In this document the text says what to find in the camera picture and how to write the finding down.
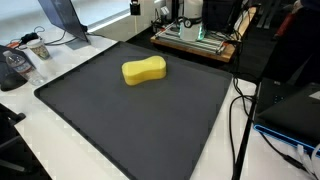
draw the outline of black mat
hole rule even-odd
[[[152,55],[165,58],[167,76],[127,86],[122,64]],[[226,72],[121,42],[35,95],[130,179],[179,180],[190,178],[230,81]]]

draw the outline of sponge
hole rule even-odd
[[[161,56],[126,62],[122,65],[122,74],[129,86],[166,76],[166,61]]]

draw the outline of paper cup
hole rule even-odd
[[[46,46],[41,39],[34,39],[27,43],[27,47],[31,49],[40,59],[47,60],[50,58],[50,54]]]

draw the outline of plastic bottle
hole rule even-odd
[[[27,79],[32,85],[39,86],[45,82],[45,79],[39,74],[24,57],[13,54],[11,51],[3,52],[7,64],[17,71],[21,76]]]

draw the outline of monitor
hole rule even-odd
[[[206,30],[232,34],[243,0],[203,0],[202,19]]]
[[[87,27],[77,16],[71,0],[38,0],[51,24],[67,31],[75,37],[87,41]]]

